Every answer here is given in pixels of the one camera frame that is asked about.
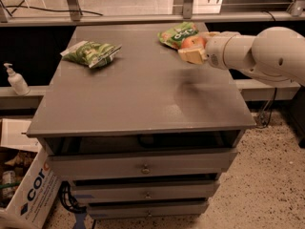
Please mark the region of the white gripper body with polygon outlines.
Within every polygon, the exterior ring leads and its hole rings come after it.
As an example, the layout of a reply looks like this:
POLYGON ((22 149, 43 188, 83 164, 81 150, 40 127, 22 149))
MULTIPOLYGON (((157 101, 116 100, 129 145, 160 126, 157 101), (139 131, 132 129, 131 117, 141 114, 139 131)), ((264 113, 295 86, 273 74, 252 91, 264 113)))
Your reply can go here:
POLYGON ((236 31, 224 31, 211 37, 205 47, 209 64, 221 70, 236 69, 236 53, 233 51, 231 41, 240 36, 236 31))

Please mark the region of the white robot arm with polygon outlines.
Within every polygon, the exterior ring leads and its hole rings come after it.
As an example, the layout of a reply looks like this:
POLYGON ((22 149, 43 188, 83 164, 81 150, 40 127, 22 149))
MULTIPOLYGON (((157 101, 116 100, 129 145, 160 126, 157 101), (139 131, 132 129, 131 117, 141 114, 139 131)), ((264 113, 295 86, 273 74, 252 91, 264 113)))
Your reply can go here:
POLYGON ((236 70, 264 84, 305 85, 305 37, 285 27, 271 27, 257 35, 237 31, 202 32, 183 41, 181 59, 221 70, 236 70))

